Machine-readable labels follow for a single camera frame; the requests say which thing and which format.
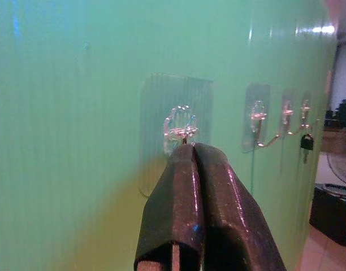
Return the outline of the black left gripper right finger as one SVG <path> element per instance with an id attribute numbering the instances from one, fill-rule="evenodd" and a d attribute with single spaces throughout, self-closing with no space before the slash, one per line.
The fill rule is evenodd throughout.
<path id="1" fill-rule="evenodd" d="M 194 146 L 205 211 L 204 270 L 285 270 L 263 213 L 226 155 Z"/>

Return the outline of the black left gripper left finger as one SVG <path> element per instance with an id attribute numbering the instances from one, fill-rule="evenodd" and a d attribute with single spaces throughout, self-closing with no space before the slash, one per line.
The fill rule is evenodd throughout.
<path id="1" fill-rule="evenodd" d="M 194 147 L 181 145 L 147 200 L 142 214 L 135 270 L 199 270 L 204 210 Z"/>

